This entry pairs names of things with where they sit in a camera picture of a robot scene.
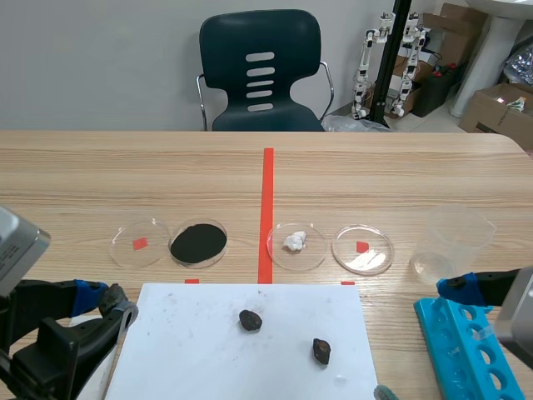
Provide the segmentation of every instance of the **chair backrest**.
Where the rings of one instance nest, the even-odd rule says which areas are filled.
[[[228,110],[293,103],[291,85],[320,67],[320,27],[302,10],[218,15],[202,25],[200,52],[206,85],[226,91]],[[248,94],[268,91],[266,97]]]

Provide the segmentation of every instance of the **dark rock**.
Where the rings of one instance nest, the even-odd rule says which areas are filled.
[[[327,365],[330,362],[330,343],[321,339],[313,340],[313,354],[320,364]]]
[[[114,283],[103,293],[98,309],[102,316],[106,317],[118,304],[124,301],[127,301],[124,289]]]
[[[242,327],[247,331],[256,331],[263,324],[261,317],[248,310],[242,310],[239,313],[239,320],[241,320]]]

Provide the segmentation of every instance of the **gray wall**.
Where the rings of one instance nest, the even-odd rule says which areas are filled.
[[[322,30],[333,109],[351,101],[363,33],[392,0],[0,0],[0,129],[200,130],[198,30],[212,15],[302,8]],[[433,11],[436,1],[415,0]],[[373,74],[381,49],[373,53]],[[320,115],[326,76],[297,82],[295,100]],[[226,106],[208,90],[210,120]]]

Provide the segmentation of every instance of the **black pole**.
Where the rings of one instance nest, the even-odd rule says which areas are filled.
[[[396,63],[396,56],[400,51],[403,31],[406,26],[409,10],[411,9],[411,0],[395,0],[393,12],[396,14],[391,35],[385,43],[383,57],[381,58],[380,72],[377,75],[376,87],[374,88],[374,98],[370,106],[368,119],[375,123],[386,125],[385,119],[385,102],[386,95],[391,85],[392,71]]]

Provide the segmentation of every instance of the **plastic bag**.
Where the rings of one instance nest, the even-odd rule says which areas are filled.
[[[507,104],[508,108],[513,108],[516,111],[524,111],[524,107],[526,106],[526,98],[520,96],[518,100],[515,100],[514,102],[509,102]]]
[[[322,121],[328,132],[391,132],[388,127],[366,119],[353,119],[340,115],[328,115]]]
[[[510,56],[503,73],[512,83],[533,86],[533,44],[522,47]]]

